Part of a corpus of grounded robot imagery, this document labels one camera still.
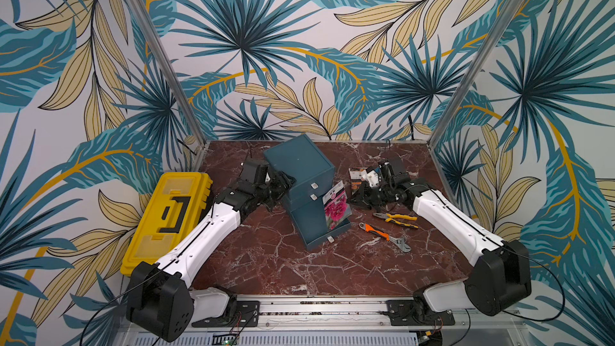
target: marble tabletop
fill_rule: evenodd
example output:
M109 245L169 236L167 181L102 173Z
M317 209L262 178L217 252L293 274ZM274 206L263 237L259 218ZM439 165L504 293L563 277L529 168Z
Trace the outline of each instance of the marble tabletop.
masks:
M218 193L241 172L250 152L262 158L278 142L213 141L201 171L210 175ZM425 177L442 189L426 145L317 142L336 166L350 192L348 169L371 166L399 155L412 176ZM392 212L408 212L397 206ZM261 206L218 246L197 274L193 287L223 286L238 294L345 294L408 296L436 282L464 278L471 266L453 244L426 220L411 229L372 217L372 211L352 208L352 227L308 252L290 217L280 207ZM392 243L359 229L366 222L392 236L403 236L412 251L402 253Z

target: black cable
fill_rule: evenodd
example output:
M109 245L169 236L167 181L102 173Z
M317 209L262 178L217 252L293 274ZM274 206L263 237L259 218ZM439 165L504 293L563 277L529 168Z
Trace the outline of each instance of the black cable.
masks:
M519 254L516 251L513 251L511 249L508 249L504 246L502 246L502 244L497 244L496 242L492 241L491 238L489 238L487 235L481 233L481 231L474 227L470 222L466 221L465 219L463 219L462 217L460 217L453 209L451 209L443 200L442 198L434 191L433 188L430 188L431 192L434 193L435 196L438 197L438 199L440 200L440 202L442 202L442 204L444 204L444 206L450 211L452 212L457 218L463 220L468 226L472 227L474 230L476 230L478 233L480 233L481 235L483 235L485 237L485 239L487 239L489 242L495 244L496 246L502 248L503 250L506 250L508 252L510 252L511 254L514 254L518 257L521 258L526 258L528 260L531 260L532 262L536 263L537 265L540 265L542 268L544 268L545 270L547 270L555 279L555 281L557 282L558 287L560 288L560 292L562 294L562 307L560 308L560 311L558 311L558 313L554 316L554 317L550 317L550 318L545 318L545 319L534 319L534 318L528 318L528 317L524 317L523 315L518 315L518 314L513 314L509 311L506 310L502 310L504 313L507 313L509 315L512 315L513 317L517 317L517 318L521 318L521 319L526 319L528 321L534 321L534 322L548 322L548 321L552 321L554 319L557 319L560 315L562 315L562 313L564 312L564 309L566 307L566 293L564 291L564 287L562 286L562 283L560 282L560 280L557 278L557 276L545 265L543 265L542 263L538 262L536 259L534 258L530 258L530 257L526 257L524 255Z
M213 208L215 207L215 204L211 205L211 217L213 217ZM205 229L207 228L207 226L209 226L209 222L207 222L207 224L205 225L205 227L203 227L203 229L201 229L201 232L199 232L198 234L196 234L194 236L194 238L190 241L190 243L188 243L188 246L185 246L183 250L180 251L179 254L177 254L177 256L175 256L173 258L173 260L171 260L171 262L169 262L165 267L162 267L160 270L158 270L157 273L153 274L152 276L150 276L149 278L147 278L146 280L144 280L143 282L139 283L138 285L136 285L135 287L133 287L132 289L126 290L124 291L122 294L120 294L119 296L113 298L112 300L110 300L109 302L107 302L103 307L101 307L100 309L98 309L98 311L96 311L94 313L94 315L92 315L92 317L90 318L90 320L88 320L88 322L86 323L86 326L83 328L83 331L81 332L81 337L79 338L79 346L83 346L83 337L86 334L86 330L87 327L90 325L90 322L92 322L92 320L94 320L94 318L96 318L96 316L99 314L99 312L101 312L102 310L104 310L108 305L110 305L113 301L115 301L117 298L121 297L121 296L125 296L126 294L128 294L130 291L133 291L134 289L138 288L139 286L141 286L142 284L145 284L146 282L148 282L149 280L151 280L152 278L154 278L156 275L158 275L159 273L162 273L164 271L165 268L171 266L178 257L180 257L184 251L186 249L188 249L190 247L190 245L192 243L194 243L194 241L196 241L196 239L203 234L203 231L205 231Z
M142 284L145 284L145 282L148 282L149 280L151 280L152 278L154 278L156 275L158 275L159 273L162 273L164 271L165 268L171 266L173 264L173 262L175 261L175 259L173 259L171 262L169 262L165 267L163 267L162 269L158 270L157 273L153 274L152 276L150 276L149 278L147 278L146 280L144 280L143 282L139 283L138 285L136 285L135 287L133 287L132 289L128 289L126 291L124 291L122 294L120 294L119 296L113 298L112 300L110 300L109 302L107 302L106 304L104 304L103 307L101 307L100 309L98 309L98 311L96 311L94 313L94 315L92 315L92 317L88 320L88 322L86 323L86 326L83 328L83 331L81 332L81 337L79 338L79 346L83 346L83 337L86 334L86 330L87 327L90 325L90 323L92 322L92 320L94 320L94 318L96 318L96 316L98 315L99 312L103 311L108 305L110 305L113 301L115 301L116 299L125 296L126 294L128 294L130 291L133 291L134 289L138 288L139 286L141 286Z
M461 342L465 338L467 333L470 332L470 327L472 327L472 317L470 317L470 312L467 311L467 309L465 310L465 313L467 314L467 329L465 330L465 333L461 336L461 338L459 338L457 341L451 343L449 346L454 346L457 343Z

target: orange wrench handle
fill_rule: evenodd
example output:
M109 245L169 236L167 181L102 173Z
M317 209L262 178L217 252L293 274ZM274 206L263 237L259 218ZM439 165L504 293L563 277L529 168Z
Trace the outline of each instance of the orange wrench handle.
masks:
M389 235L387 233L383 233L381 231L376 230L375 228L373 228L372 226L368 225L367 223L365 223L365 231L366 232L373 232L376 235L380 235L381 237L383 237L386 240L389 240Z

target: yellow toolbox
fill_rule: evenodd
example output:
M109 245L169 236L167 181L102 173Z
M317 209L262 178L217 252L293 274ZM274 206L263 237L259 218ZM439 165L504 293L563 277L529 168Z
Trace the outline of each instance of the yellow toolbox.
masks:
M122 274L130 276L141 262L154 264L188 236L213 203L211 183L203 173L160 177L124 256Z

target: wallpaper wall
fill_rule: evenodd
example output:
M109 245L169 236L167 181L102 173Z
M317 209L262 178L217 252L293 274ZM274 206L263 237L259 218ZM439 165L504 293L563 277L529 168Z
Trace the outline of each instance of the wallpaper wall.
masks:
M194 138L142 39L123 0L0 6L0 345L78 344L122 288L159 176L192 166ZM114 314L86 345L106 345Z
M555 321L528 321L537 345L615 345L615 0L545 0L509 29L437 146L459 205L518 239L564 283ZM561 307L532 269L523 315Z
M428 138L505 2L171 1L150 13L209 139L325 140Z

